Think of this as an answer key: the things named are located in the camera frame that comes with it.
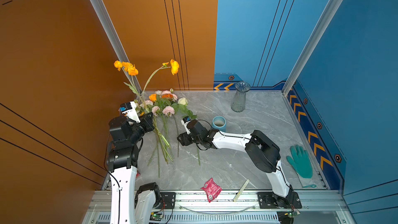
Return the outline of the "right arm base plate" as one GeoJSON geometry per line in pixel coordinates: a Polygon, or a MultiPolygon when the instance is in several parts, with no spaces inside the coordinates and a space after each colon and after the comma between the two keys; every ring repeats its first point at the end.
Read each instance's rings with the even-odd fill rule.
{"type": "Polygon", "coordinates": [[[290,192],[283,198],[273,192],[257,193],[260,209],[301,209],[302,204],[296,192],[290,192]]]}

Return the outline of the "orange gerbera daisy stem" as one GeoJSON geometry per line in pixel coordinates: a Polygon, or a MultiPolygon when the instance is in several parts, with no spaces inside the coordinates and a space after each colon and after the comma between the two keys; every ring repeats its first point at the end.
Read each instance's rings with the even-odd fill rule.
{"type": "Polygon", "coordinates": [[[175,114],[173,108],[174,97],[171,93],[163,94],[160,98],[160,107],[162,112],[162,120],[165,125],[168,124],[169,118],[175,114]]]}

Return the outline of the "pink ranunculus stem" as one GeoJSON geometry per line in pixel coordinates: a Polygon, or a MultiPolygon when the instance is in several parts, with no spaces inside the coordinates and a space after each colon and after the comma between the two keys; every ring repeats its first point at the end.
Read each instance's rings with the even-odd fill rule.
{"type": "Polygon", "coordinates": [[[169,118],[175,114],[175,110],[172,106],[161,108],[155,105],[152,107],[151,111],[154,117],[154,131],[160,144],[164,160],[166,163],[173,162],[174,155],[169,141],[169,118]]]}

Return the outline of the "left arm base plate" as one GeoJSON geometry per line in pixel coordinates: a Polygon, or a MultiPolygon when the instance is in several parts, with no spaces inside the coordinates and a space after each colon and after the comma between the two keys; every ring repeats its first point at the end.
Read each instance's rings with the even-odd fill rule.
{"type": "Polygon", "coordinates": [[[160,198],[156,199],[154,209],[174,209],[176,203],[176,192],[161,191],[160,198]]]}

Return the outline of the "cream white rose stem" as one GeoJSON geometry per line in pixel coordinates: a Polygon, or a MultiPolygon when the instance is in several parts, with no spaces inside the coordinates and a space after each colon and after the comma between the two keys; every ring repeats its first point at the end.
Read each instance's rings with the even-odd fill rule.
{"type": "Polygon", "coordinates": [[[182,117],[188,117],[190,120],[197,119],[197,115],[193,113],[192,110],[188,108],[188,99],[186,97],[181,97],[177,101],[178,112],[182,114],[182,117]]]}

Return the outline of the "teal ceramic vase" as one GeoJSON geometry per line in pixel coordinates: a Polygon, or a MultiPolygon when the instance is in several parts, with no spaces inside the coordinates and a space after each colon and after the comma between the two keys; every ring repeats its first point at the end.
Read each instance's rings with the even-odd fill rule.
{"type": "Polygon", "coordinates": [[[213,118],[211,123],[212,128],[217,129],[221,132],[226,132],[227,129],[227,121],[222,116],[216,116],[213,118]]]}

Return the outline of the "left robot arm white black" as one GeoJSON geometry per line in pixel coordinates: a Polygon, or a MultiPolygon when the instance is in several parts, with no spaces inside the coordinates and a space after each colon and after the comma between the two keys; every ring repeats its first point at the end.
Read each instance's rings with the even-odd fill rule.
{"type": "Polygon", "coordinates": [[[156,183],[143,185],[134,193],[141,151],[137,143],[153,130],[153,113],[137,120],[118,116],[109,122],[114,146],[106,161],[112,183],[111,224],[148,224],[153,207],[160,203],[156,183]]]}

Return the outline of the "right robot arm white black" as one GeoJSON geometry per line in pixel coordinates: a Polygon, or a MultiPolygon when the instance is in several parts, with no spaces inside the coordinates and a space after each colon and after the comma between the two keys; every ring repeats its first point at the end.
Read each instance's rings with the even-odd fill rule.
{"type": "Polygon", "coordinates": [[[251,134],[231,134],[218,129],[208,130],[189,117],[185,117],[181,124],[186,130],[177,137],[182,146],[196,144],[200,150],[231,149],[246,153],[253,164],[266,173],[275,205],[279,208],[293,205],[295,192],[282,169],[280,148],[264,133],[254,130],[251,134]]]}

